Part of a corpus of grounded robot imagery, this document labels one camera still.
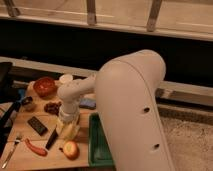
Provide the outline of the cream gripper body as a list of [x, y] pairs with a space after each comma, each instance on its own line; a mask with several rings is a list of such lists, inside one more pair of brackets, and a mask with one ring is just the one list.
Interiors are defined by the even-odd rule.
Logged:
[[56, 131], [57, 131], [58, 135], [60, 136], [63, 128], [68, 124], [79, 125], [78, 124], [79, 117], [80, 117], [79, 114], [71, 115], [71, 116], [63, 116], [62, 114], [59, 114], [59, 117], [58, 117], [57, 122], [56, 122]]

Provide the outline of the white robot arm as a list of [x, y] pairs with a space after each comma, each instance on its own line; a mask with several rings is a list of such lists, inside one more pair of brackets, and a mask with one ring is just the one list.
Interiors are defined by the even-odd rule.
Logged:
[[112, 59], [97, 74], [59, 87], [59, 118], [72, 121], [77, 99], [94, 93], [117, 171], [175, 171], [155, 100], [165, 73], [164, 60], [152, 50]]

